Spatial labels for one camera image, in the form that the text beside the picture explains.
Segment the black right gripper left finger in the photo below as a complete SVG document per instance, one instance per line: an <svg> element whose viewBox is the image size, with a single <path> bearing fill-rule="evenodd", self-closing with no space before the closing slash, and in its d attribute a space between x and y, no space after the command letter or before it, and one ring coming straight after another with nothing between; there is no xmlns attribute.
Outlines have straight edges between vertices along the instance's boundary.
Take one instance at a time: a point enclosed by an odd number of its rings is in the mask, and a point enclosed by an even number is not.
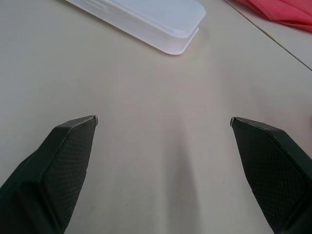
<svg viewBox="0 0 312 234"><path fill-rule="evenodd" d="M98 118L56 126L0 187L0 234L64 234L85 181Z"/></svg>

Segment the white plastic container lid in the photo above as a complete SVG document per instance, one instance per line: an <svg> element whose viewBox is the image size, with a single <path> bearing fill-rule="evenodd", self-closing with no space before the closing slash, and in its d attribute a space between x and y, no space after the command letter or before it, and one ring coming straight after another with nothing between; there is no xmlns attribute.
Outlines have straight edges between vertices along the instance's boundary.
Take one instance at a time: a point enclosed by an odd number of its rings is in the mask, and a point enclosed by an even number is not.
<svg viewBox="0 0 312 234"><path fill-rule="evenodd" d="M197 0L66 0L169 55L182 54L206 15Z"/></svg>

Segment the red cloth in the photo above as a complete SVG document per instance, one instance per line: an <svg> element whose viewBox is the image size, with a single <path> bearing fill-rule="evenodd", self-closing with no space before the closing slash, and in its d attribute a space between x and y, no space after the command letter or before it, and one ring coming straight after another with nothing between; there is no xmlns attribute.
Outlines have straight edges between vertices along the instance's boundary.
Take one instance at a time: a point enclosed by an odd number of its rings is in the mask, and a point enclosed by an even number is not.
<svg viewBox="0 0 312 234"><path fill-rule="evenodd" d="M312 0L226 0L265 20L312 34Z"/></svg>

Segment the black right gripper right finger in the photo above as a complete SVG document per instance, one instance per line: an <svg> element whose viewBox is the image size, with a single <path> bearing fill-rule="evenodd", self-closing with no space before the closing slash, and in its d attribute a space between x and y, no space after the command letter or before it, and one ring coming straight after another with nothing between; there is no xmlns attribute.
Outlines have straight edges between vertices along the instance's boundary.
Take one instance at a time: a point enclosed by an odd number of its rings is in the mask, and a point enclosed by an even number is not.
<svg viewBox="0 0 312 234"><path fill-rule="evenodd" d="M252 193L274 234L312 234L312 159L283 130L230 122Z"/></svg>

